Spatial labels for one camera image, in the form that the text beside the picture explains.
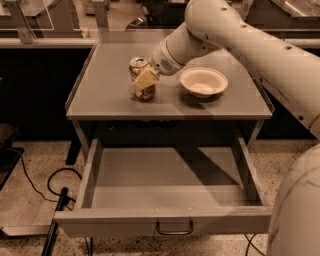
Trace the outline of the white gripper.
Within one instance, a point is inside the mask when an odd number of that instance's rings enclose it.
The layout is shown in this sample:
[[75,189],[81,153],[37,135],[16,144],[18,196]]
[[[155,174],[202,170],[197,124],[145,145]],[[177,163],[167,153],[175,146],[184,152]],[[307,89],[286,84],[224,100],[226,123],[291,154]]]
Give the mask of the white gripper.
[[[179,41],[172,36],[163,39],[152,52],[150,62],[161,75],[171,76],[184,66],[181,61]],[[159,80],[159,72],[152,67],[143,69],[134,79],[132,85],[137,90],[143,90],[154,85]]]

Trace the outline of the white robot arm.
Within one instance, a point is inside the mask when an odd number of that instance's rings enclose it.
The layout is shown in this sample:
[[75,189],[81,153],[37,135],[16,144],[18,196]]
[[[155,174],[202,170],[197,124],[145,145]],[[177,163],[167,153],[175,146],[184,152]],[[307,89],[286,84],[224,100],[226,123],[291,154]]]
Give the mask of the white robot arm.
[[[155,48],[134,79],[144,89],[215,48],[230,52],[311,134],[320,133],[320,58],[245,23],[225,0],[190,0],[185,22]],[[266,256],[320,256],[320,144],[282,179]]]

